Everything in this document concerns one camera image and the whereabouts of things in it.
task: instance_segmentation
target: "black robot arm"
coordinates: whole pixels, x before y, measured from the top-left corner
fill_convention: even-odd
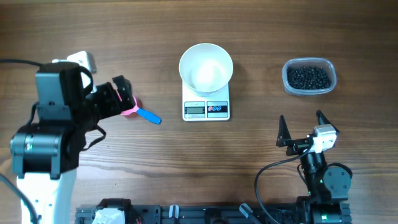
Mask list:
[[[319,126],[314,127],[312,134],[291,140],[285,119],[280,117],[277,146],[287,146],[287,156],[306,152],[300,161],[308,197],[298,197],[297,208],[302,208],[302,223],[351,223],[348,204],[343,202],[348,200],[353,173],[343,164],[328,164],[323,153],[335,146],[340,132],[320,110],[317,118]]]
[[[81,72],[91,79],[86,88]],[[92,93],[93,79],[87,69],[73,62],[58,62],[40,66],[35,79],[39,102],[10,144],[12,170],[19,178],[26,172],[47,172],[51,179],[59,179],[60,174],[77,168],[79,153],[105,137],[98,121],[134,107],[131,84],[123,76],[113,78],[117,92],[107,82]],[[35,110],[39,122],[32,124]],[[84,148],[85,134],[96,129],[103,136]]]

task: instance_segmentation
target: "white bowl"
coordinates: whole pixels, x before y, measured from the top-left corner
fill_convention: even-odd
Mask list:
[[[208,96],[228,84],[233,73],[231,56],[215,44],[196,44],[180,59],[182,81],[197,95]]]

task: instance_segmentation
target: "wire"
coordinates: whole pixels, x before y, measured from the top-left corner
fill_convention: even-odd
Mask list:
[[[106,137],[106,132],[104,129],[102,129],[100,126],[98,126],[98,124],[94,125],[94,130],[98,130],[102,136],[95,139],[94,141],[92,141],[87,148],[82,149],[82,151],[86,151],[87,149],[89,149],[91,146],[94,146],[95,144],[99,143],[100,141],[104,140]]]
[[[32,105],[32,110],[30,111],[30,118],[29,120],[26,122],[25,126],[29,126],[30,124],[32,124],[33,119],[35,118],[35,112],[36,112],[36,107],[39,105],[39,102],[36,102]]]
[[[39,62],[32,62],[30,60],[23,60],[23,59],[0,59],[0,63],[24,63],[28,65],[35,65],[35,66],[43,66],[42,63]]]
[[[30,200],[22,193],[14,184],[11,183],[9,179],[3,174],[0,174],[0,180],[4,181],[4,183],[24,202],[25,206],[29,210],[30,213],[30,222],[33,224],[38,224],[39,219],[37,218],[37,213],[35,208],[33,207]]]
[[[305,181],[304,176],[303,176],[303,174],[301,173],[300,166],[302,167],[301,164],[299,164],[299,165],[297,166],[297,172],[298,172],[298,174],[300,175],[300,178],[303,180],[304,184],[306,185],[307,182]]]
[[[259,191],[258,191],[258,188],[257,188],[257,183],[258,183],[259,177],[260,177],[260,175],[261,175],[266,169],[268,169],[268,168],[270,168],[270,167],[273,167],[273,166],[280,165],[280,164],[284,164],[284,163],[286,163],[286,162],[292,162],[292,161],[294,161],[294,160],[296,160],[296,159],[300,159],[301,157],[306,156],[309,152],[310,152],[310,150],[307,149],[303,154],[301,154],[301,155],[299,155],[299,156],[296,156],[296,157],[293,157],[293,158],[290,158],[290,159],[286,159],[286,160],[283,160],[283,161],[279,161],[279,162],[274,162],[273,164],[266,165],[265,167],[263,167],[263,168],[257,173],[256,178],[254,179],[254,191],[255,191],[255,193],[256,193],[256,198],[257,198],[258,202],[260,203],[260,206],[261,206],[262,210],[264,211],[264,213],[265,213],[274,223],[276,223],[276,224],[280,224],[280,223],[279,223],[277,220],[275,220],[275,218],[273,218],[273,217],[268,213],[267,209],[266,209],[265,206],[262,204],[262,201],[261,201],[261,199],[260,199],[260,194],[259,194]]]

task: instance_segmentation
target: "black beans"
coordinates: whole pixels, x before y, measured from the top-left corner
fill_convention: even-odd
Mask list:
[[[299,90],[320,90],[330,87],[330,79],[325,69],[315,66],[287,68],[289,85]]]

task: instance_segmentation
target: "pink object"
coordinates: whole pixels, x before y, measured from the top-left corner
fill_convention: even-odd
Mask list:
[[[154,115],[153,113],[151,113],[150,111],[146,111],[144,109],[141,109],[140,107],[138,107],[138,102],[135,96],[132,96],[132,98],[134,99],[135,102],[135,106],[132,109],[123,111],[121,113],[121,115],[123,116],[129,116],[130,114],[133,113],[137,113],[139,116],[142,116],[143,118],[145,118],[146,120],[154,123],[154,124],[161,124],[162,119],[156,115]]]
[[[136,99],[135,96],[133,96],[132,98],[134,99],[134,104],[135,104],[135,106],[134,106],[132,109],[123,111],[123,112],[121,113],[121,115],[127,116],[127,115],[130,115],[130,114],[132,114],[132,113],[137,113],[137,110],[139,109],[138,103],[137,103],[137,99]]]

